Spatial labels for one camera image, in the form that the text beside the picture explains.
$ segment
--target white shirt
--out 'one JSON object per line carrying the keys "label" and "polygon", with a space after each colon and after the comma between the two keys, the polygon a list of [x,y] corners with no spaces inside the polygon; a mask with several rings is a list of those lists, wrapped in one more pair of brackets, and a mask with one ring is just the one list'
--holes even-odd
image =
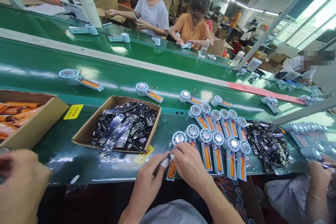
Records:
{"label": "white shirt", "polygon": [[245,32],[241,37],[240,40],[249,40],[249,38],[251,37],[251,32]]}
{"label": "white shirt", "polygon": [[[285,69],[293,69],[295,72],[300,73],[301,71],[301,65],[303,65],[303,56],[301,59],[301,56],[298,57],[294,57],[291,58],[290,60],[287,60],[285,62],[285,64],[282,66]],[[303,75],[303,79],[312,79],[313,78],[313,74],[315,73],[315,70],[308,70],[306,72],[304,72]]]}

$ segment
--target orange shirt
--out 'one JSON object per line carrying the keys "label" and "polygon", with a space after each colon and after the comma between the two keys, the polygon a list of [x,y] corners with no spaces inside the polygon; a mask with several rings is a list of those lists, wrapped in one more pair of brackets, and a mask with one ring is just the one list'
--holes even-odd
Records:
{"label": "orange shirt", "polygon": [[189,13],[181,14],[174,27],[181,34],[181,39],[185,44],[188,40],[206,40],[211,37],[209,26],[205,21],[201,21],[198,27],[191,29],[191,17]]}
{"label": "orange shirt", "polygon": [[233,18],[233,20],[232,20],[231,23],[230,23],[230,26],[231,26],[232,28],[235,28],[235,27],[236,27],[236,25],[238,24],[238,21],[239,21],[239,19],[241,18],[241,16],[242,16],[242,14],[241,14],[240,12],[238,12],[238,13],[235,15],[235,17]]}

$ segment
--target bracelet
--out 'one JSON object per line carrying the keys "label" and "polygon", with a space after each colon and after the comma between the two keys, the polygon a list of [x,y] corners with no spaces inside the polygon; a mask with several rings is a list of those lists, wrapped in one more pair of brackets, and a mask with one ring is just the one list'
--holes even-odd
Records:
{"label": "bracelet", "polygon": [[326,201],[324,201],[323,199],[320,199],[319,197],[316,197],[316,196],[314,196],[314,195],[311,195],[313,198],[316,198],[316,199],[318,199],[318,200],[320,200],[320,201],[323,201],[324,203],[326,203],[327,205],[328,205],[328,202],[326,202]]}

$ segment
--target hair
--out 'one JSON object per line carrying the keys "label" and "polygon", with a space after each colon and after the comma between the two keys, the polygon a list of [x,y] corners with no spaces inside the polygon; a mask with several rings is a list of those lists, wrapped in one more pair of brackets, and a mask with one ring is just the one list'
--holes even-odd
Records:
{"label": "hair", "polygon": [[207,9],[207,1],[208,0],[192,0],[191,1],[191,11],[194,12],[201,12],[202,14],[205,14]]}
{"label": "hair", "polygon": [[257,28],[253,27],[251,30],[248,30],[247,32],[254,32],[256,30],[257,30]]}
{"label": "hair", "polygon": [[213,20],[215,23],[218,23],[218,17],[215,14],[213,14],[210,19]]}

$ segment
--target woman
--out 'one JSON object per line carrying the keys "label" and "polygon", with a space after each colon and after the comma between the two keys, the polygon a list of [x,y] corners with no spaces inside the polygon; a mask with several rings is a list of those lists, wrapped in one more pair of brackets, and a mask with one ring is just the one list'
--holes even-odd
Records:
{"label": "woman", "polygon": [[178,45],[191,42],[191,47],[198,50],[199,46],[202,46],[207,39],[209,39],[210,46],[214,44],[209,26],[204,20],[206,5],[207,0],[192,0],[190,13],[183,13],[178,18],[170,30],[170,35]]}
{"label": "woman", "polygon": [[216,17],[214,14],[211,16],[210,19],[207,19],[206,21],[207,25],[209,26],[210,33],[213,38],[215,38],[214,33],[212,32],[212,29],[214,27],[214,23],[218,23],[218,17]]}
{"label": "woman", "polygon": [[135,12],[140,19],[136,20],[133,12],[108,10],[107,17],[116,15],[133,20],[143,33],[154,37],[166,37],[169,30],[168,11],[163,0],[138,0]]}
{"label": "woman", "polygon": [[247,46],[247,41],[250,39],[252,36],[252,32],[255,32],[257,29],[253,27],[251,30],[248,30],[245,32],[239,39],[239,42],[236,44],[236,48],[233,51],[233,54],[236,54],[241,46],[246,47]]}

